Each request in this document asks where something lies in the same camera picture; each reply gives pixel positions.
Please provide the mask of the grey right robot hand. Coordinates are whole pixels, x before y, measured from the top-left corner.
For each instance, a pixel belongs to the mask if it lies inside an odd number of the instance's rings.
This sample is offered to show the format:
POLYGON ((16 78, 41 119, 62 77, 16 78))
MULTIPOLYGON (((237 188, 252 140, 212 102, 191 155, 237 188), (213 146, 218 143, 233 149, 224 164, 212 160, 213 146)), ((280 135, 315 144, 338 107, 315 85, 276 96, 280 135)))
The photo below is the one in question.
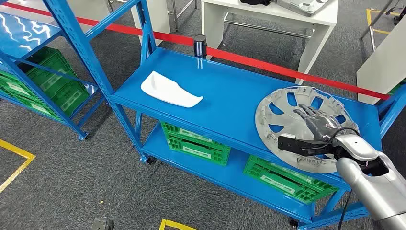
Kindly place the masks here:
POLYGON ((298 108, 293 109, 293 112, 305 121, 309 130, 313 133, 314 140, 328 141, 334 134, 343 132, 343 126, 338 120, 321 110, 299 104, 298 108))

